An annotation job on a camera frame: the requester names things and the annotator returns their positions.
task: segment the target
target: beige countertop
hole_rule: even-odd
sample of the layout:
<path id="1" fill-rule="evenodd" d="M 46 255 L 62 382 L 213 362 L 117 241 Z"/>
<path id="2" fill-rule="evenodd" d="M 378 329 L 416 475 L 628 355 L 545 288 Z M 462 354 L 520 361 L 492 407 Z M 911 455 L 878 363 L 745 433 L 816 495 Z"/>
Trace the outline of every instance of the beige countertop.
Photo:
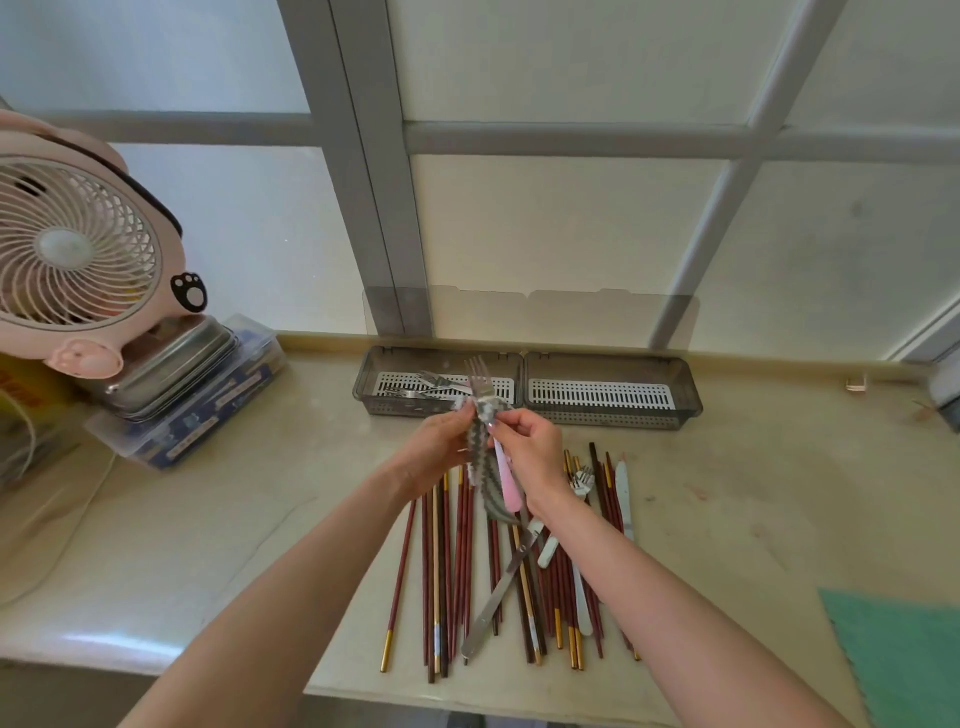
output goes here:
<path id="1" fill-rule="evenodd" d="M 351 397 L 360 357 L 295 354 L 290 370 L 176 469 L 119 462 L 56 569 L 0 608 L 0 657 L 162 671 L 233 596 L 417 425 Z M 960 603 L 960 449 L 918 422 L 910 385 L 865 396 L 836 377 L 739 376 L 694 366 L 705 412 L 679 432 L 565 427 L 625 450 L 641 546 L 767 644 L 857 725 L 860 699 L 817 587 Z M 0 503 L 0 601 L 57 554 L 108 461 L 77 449 Z M 54 494 L 49 517 L 15 525 Z M 501 635 L 428 685 L 415 529 L 389 673 L 379 669 L 404 519 L 373 562 L 308 691 L 579 723 L 677 725 L 605 614 L 606 659 L 523 659 L 510 593 Z M 476 537 L 474 614 L 488 589 Z"/>

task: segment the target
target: pink fork handle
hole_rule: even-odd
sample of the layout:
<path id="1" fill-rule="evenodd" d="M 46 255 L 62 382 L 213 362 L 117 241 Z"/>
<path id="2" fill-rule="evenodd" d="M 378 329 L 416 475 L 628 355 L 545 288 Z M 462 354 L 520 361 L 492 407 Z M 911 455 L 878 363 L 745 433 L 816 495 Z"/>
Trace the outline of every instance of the pink fork handle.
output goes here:
<path id="1" fill-rule="evenodd" d="M 514 474 L 510 470 L 510 463 L 507 462 L 507 453 L 503 451 L 503 446 L 498 440 L 493 440 L 493 448 L 496 450 L 496 467 L 500 470 L 500 485 L 503 486 L 503 502 L 507 510 L 516 513 L 523 507 L 523 498 L 520 497 L 520 489 L 517 488 L 514 481 Z"/>

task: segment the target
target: fan grille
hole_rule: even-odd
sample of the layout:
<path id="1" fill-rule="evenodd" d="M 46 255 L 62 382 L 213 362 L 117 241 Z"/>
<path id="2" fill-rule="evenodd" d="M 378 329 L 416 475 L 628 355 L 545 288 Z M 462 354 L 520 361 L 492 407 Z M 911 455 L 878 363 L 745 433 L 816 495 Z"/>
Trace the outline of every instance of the fan grille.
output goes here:
<path id="1" fill-rule="evenodd" d="M 51 256 L 48 243 L 64 239 L 70 255 Z M 112 324 L 147 302 L 160 262 L 153 228 L 119 190 L 60 162 L 0 159 L 0 319 Z"/>

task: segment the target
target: green cloth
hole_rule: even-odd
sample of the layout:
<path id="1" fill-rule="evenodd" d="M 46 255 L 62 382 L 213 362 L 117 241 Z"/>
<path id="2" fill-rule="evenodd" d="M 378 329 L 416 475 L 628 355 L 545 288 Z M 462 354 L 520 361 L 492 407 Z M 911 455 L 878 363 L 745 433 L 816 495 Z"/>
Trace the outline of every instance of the green cloth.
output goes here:
<path id="1" fill-rule="evenodd" d="M 876 728 L 960 726 L 960 610 L 820 590 Z"/>

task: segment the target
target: fork tines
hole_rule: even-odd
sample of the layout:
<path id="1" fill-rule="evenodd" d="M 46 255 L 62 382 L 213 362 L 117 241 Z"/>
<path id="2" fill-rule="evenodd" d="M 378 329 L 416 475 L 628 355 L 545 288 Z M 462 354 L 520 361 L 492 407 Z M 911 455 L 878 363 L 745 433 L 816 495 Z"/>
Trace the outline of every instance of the fork tines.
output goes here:
<path id="1" fill-rule="evenodd" d="M 473 390 L 475 397 L 490 397 L 495 394 L 490 370 L 487 369 L 487 364 L 481 357 L 472 356 L 468 359 L 467 371 L 470 389 Z"/>

